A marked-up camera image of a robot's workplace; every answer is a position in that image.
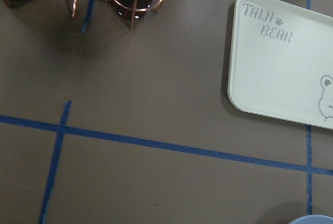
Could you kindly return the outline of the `light blue plate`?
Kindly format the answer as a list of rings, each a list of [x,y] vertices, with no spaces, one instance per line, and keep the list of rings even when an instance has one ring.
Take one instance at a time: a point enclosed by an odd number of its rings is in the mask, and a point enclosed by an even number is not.
[[[306,215],[292,220],[288,224],[333,224],[333,218],[325,215]]]

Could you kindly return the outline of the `cream bear tray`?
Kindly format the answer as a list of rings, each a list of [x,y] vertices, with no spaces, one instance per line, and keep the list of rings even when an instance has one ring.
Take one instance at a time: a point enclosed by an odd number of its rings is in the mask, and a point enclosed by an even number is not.
[[[243,112],[332,128],[332,17],[236,0],[228,97]]]

